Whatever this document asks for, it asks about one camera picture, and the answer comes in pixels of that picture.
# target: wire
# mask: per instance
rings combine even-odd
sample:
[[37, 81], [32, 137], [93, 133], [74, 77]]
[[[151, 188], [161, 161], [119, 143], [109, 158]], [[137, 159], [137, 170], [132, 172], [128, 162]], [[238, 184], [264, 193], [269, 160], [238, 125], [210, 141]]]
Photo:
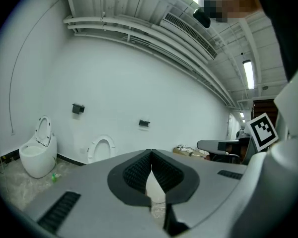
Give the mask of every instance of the wire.
[[[6, 164], [5, 166], [4, 166], [4, 169], [7, 167], [9, 165], [9, 163], [8, 164]], [[0, 168], [1, 168], [2, 166], [0, 166]], [[3, 174], [3, 171], [2, 172], [0, 172], [0, 174]]]
[[101, 10], [101, 4], [102, 4], [102, 0], [100, 0], [100, 16], [102, 16], [103, 12]]
[[5, 189], [6, 189], [6, 193], [7, 193], [7, 195], [8, 195], [8, 199], [9, 199], [9, 201], [10, 201], [10, 194], [9, 194], [9, 190], [8, 190], [8, 182], [7, 182], [5, 173], [4, 173], [4, 166], [3, 166], [3, 163], [2, 163], [2, 159], [1, 159], [1, 157], [0, 157], [0, 162], [1, 162], [1, 166], [2, 166], [2, 173], [3, 173], [4, 179], [5, 179]]
[[54, 6], [57, 4], [57, 2], [60, 1], [60, 0], [57, 0], [54, 4], [52, 4], [48, 10], [46, 12], [43, 13], [43, 15], [39, 18], [39, 20], [34, 24], [34, 26], [32, 27], [32, 29], [30, 30], [30, 32], [28, 33], [28, 35], [26, 36], [26, 38], [24, 39], [24, 42], [22, 43], [22, 46], [19, 50], [19, 53], [18, 55], [16, 56], [16, 59], [15, 59], [15, 62], [14, 62], [14, 66], [13, 66], [13, 70], [12, 70], [12, 74], [11, 74], [11, 79], [10, 79], [10, 90], [9, 90], [9, 115], [10, 115], [10, 123], [11, 123], [11, 129], [12, 129], [12, 133], [14, 133], [14, 130], [13, 130], [13, 125], [12, 125], [12, 118], [11, 118], [11, 85], [12, 85], [12, 78], [13, 78], [13, 74], [14, 74], [14, 69], [15, 69], [15, 65], [16, 65], [16, 62], [18, 61], [18, 58], [19, 58], [19, 55], [21, 53], [21, 50], [24, 46], [24, 43], [26, 42], [26, 40], [28, 39], [29, 35], [31, 34], [32, 30], [34, 29], [34, 27], [37, 25], [37, 23], [39, 23], [39, 21], [41, 20], [41, 18], [43, 18], [43, 16]]
[[134, 16], [134, 17], [136, 17], [136, 14], [137, 14], [137, 10], [138, 10], [139, 3], [140, 3], [140, 0], [138, 1], [137, 8], [136, 8], [136, 11], [135, 11], [135, 16]]

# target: toilet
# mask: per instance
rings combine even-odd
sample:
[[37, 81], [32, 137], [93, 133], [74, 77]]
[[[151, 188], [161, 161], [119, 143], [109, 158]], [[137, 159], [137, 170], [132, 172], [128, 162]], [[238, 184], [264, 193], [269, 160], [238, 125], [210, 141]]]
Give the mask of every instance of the toilet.
[[116, 156], [117, 154], [117, 149], [116, 146], [114, 144], [114, 141], [112, 140], [112, 138], [108, 135], [101, 135], [99, 136], [95, 141], [93, 141], [89, 147], [88, 151], [88, 156], [87, 156], [87, 161], [88, 163], [93, 163], [96, 162], [96, 156], [97, 156], [97, 145], [102, 141], [106, 141], [109, 145], [109, 149], [110, 149], [110, 156], [108, 156], [109, 158]]
[[46, 176], [56, 163], [56, 136], [47, 116], [39, 118], [32, 138], [19, 149], [25, 170], [34, 178]]

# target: toilet seat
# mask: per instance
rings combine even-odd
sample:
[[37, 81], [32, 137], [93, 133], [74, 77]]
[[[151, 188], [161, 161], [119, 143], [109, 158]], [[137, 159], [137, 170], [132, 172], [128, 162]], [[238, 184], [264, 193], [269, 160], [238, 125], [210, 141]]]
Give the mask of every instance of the toilet seat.
[[36, 141], [48, 147], [51, 140], [51, 121], [47, 116], [42, 116], [35, 126]]
[[88, 163], [95, 162], [94, 160], [95, 149], [101, 140], [105, 140], [108, 142], [108, 145], [110, 148], [110, 158], [116, 156], [116, 146], [114, 144], [113, 139], [108, 135], [101, 135], [95, 141], [92, 142], [91, 146], [88, 149], [88, 157], [87, 157]]

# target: air vent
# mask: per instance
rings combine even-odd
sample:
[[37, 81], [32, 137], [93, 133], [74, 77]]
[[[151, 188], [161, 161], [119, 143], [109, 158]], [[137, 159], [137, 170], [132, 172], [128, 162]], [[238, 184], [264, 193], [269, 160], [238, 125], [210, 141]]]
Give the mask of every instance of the air vent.
[[70, 191], [66, 192], [38, 221], [38, 224], [55, 234], [79, 198], [80, 194]]
[[224, 177], [228, 177], [228, 178], [233, 178], [236, 180], [240, 180], [243, 176], [243, 174], [239, 174], [239, 173], [234, 173], [231, 171], [227, 171], [227, 170], [221, 170], [218, 172], [218, 175], [224, 176]]
[[212, 57], [212, 59], [215, 59], [217, 57], [218, 53], [215, 51], [215, 49], [196, 30], [194, 30], [184, 21], [182, 21], [181, 19], [179, 19], [171, 13], [168, 13], [165, 16], [164, 20], [177, 26], [178, 28], [182, 29], [182, 31], [187, 33], [191, 38], [198, 42], [207, 51], [207, 53]]

